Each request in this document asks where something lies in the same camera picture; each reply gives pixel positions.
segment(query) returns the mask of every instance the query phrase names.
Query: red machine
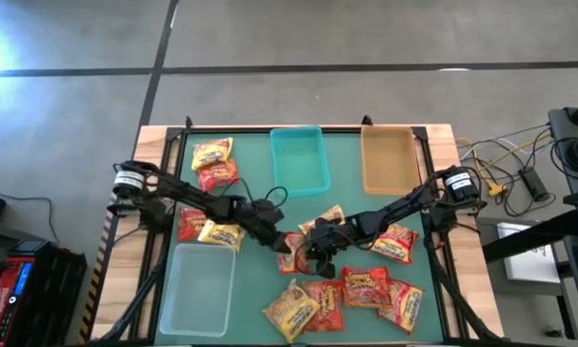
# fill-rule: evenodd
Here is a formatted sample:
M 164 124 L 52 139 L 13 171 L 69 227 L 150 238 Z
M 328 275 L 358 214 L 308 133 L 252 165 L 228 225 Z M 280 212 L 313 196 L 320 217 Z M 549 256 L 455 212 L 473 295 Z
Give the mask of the red machine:
M 10 256 L 0 274 L 0 347 L 4 346 L 11 321 L 17 316 L 17 307 L 34 263 L 32 257 Z
M 1 263 L 0 347 L 62 344 L 86 265 L 49 242 L 10 250 Z

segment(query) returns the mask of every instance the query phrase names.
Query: snack bag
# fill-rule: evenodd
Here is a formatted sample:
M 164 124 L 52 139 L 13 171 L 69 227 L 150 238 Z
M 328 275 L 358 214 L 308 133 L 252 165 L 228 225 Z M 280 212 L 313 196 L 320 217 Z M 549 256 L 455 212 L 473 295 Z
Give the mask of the snack bag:
M 244 230 L 238 225 L 218 225 L 207 220 L 197 240 L 233 248 L 240 252 Z
M 423 289 L 414 287 L 401 280 L 392 280 L 390 284 L 392 305 L 380 308 L 379 316 L 392 321 L 404 329 L 407 334 L 411 334 L 415 327 L 423 294 Z
M 297 274 L 300 270 L 308 271 L 306 247 L 302 247 L 305 238 L 305 235 L 296 232 L 285 234 L 285 245 L 289 247 L 291 254 L 276 254 L 276 261 L 281 274 Z
M 319 216 L 321 218 L 325 218 L 328 221 L 332 221 L 335 219 L 340 219 L 341 222 L 340 224 L 343 225 L 345 224 L 345 214 L 343 214 L 343 210 L 342 208 L 340 208 L 340 205 L 334 205 L 331 209 L 329 209 L 328 211 L 326 211 L 324 214 L 322 214 L 321 216 Z M 300 230 L 304 233 L 307 234 L 312 228 L 315 227 L 315 220 L 319 217 L 313 218 L 310 221 L 306 222 L 306 223 L 302 223 L 299 225 Z
M 236 179 L 238 179 L 238 168 L 233 158 L 197 170 L 199 187 L 206 193 L 214 187 L 223 187 L 231 183 L 238 184 Z
M 233 138 L 213 140 L 194 145 L 191 169 L 197 170 L 206 165 L 227 161 L 232 145 Z
M 386 267 L 370 270 L 343 267 L 340 274 L 346 307 L 381 308 L 391 305 Z
M 302 287 L 311 298 L 317 301 L 320 308 L 308 322 L 307 332 L 344 332 L 343 315 L 340 311 L 340 297 L 343 283 L 339 280 L 304 282 Z
M 420 234 L 408 227 L 391 225 L 375 241 L 371 251 L 410 265 L 413 245 L 419 236 Z
M 180 207 L 180 219 L 177 224 L 177 241 L 197 240 L 203 225 L 205 214 L 196 208 Z
M 266 317 L 291 343 L 302 332 L 308 321 L 315 316 L 319 304 L 312 300 L 292 279 L 280 298 L 263 310 Z

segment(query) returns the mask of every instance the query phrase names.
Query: plastic container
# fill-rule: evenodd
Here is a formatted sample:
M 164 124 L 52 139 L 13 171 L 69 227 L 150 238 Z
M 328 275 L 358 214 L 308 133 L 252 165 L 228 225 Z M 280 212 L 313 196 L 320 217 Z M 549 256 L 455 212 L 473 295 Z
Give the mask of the plastic container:
M 221 337 L 227 330 L 235 252 L 229 247 L 175 247 L 159 330 L 163 334 Z
M 403 196 L 420 184 L 410 127 L 362 126 L 360 140 L 364 193 Z
M 329 169 L 321 127 L 273 129 L 270 132 L 276 186 L 289 197 L 323 194 L 329 189 Z

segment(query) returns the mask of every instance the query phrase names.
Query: red snack bag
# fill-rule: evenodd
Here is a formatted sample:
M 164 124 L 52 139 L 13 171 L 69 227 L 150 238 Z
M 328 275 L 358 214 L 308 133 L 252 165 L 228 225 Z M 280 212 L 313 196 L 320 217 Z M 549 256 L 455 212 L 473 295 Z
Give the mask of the red snack bag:
M 371 251 L 410 265 L 413 245 L 419 236 L 420 234 L 408 227 L 391 225 L 375 241 Z
M 343 283 L 339 280 L 324 280 L 319 282 L 304 282 L 302 287 L 320 307 L 314 317 L 308 322 L 308 332 L 344 332 L 345 324 L 340 311 L 340 296 Z
M 197 240 L 203 225 L 205 214 L 196 208 L 180 207 L 180 219 L 178 220 L 177 241 Z
M 360 270 L 343 267 L 341 271 L 346 307 L 390 306 L 390 278 L 386 267 Z
M 287 232 L 285 234 L 285 245 L 291 250 L 291 254 L 276 254 L 278 269 L 281 274 L 297 274 L 300 270 L 308 271 L 308 260 L 306 259 L 306 247 L 302 247 L 306 236 L 298 232 Z
M 220 162 L 203 167 L 197 170 L 199 187 L 204 192 L 209 192 L 214 187 L 223 187 L 227 184 L 238 184 L 238 167 L 235 165 L 235 159 L 231 158 L 226 162 Z
M 413 333 L 424 290 L 401 280 L 392 280 L 390 296 L 392 305 L 379 308 L 378 316 L 389 319 L 407 332 Z

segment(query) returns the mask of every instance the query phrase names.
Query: yellow snack bag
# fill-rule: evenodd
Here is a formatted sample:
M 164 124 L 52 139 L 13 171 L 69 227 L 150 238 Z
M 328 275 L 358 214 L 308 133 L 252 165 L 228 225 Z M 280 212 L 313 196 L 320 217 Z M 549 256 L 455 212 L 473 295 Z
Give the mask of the yellow snack bag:
M 423 294 L 423 289 L 414 287 L 401 280 L 392 280 L 390 285 L 392 305 L 379 308 L 379 316 L 392 321 L 404 329 L 407 334 L 411 334 L 415 327 Z
M 419 236 L 420 234 L 408 227 L 391 225 L 385 233 L 379 236 L 370 250 L 410 265 L 412 264 L 411 253 L 413 252 L 413 246 Z
M 328 221 L 340 219 L 341 220 L 340 224 L 341 225 L 345 224 L 345 214 L 343 213 L 343 209 L 340 208 L 339 204 L 334 205 L 331 209 L 329 209 L 328 211 L 326 211 L 324 214 L 322 214 L 319 217 L 325 218 Z M 300 230 L 302 231 L 302 233 L 307 234 L 312 228 L 314 228 L 315 227 L 315 220 L 319 217 L 313 218 L 306 223 L 300 224 L 299 227 L 300 227 Z
M 319 311 L 319 304 L 292 279 L 280 298 L 263 310 L 266 317 L 291 343 Z
M 206 165 L 227 161 L 232 146 L 233 138 L 213 140 L 194 145 L 191 169 L 197 170 Z
M 197 238 L 198 241 L 228 246 L 240 252 L 245 231 L 238 225 L 218 225 L 207 220 Z

